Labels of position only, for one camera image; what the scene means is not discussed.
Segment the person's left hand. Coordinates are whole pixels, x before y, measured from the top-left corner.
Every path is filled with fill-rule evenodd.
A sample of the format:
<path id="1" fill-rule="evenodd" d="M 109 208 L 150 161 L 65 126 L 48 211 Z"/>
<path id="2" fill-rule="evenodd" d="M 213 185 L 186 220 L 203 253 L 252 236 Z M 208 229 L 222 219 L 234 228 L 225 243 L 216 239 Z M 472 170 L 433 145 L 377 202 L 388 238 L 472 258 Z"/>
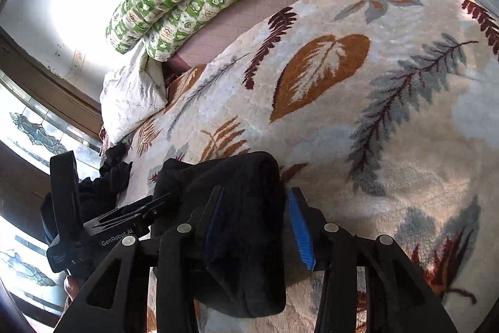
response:
<path id="1" fill-rule="evenodd" d="M 69 299 L 74 301 L 78 293 L 80 292 L 80 287 L 78 281 L 73 276 L 66 276 L 64 280 L 64 291 L 66 291 Z"/>

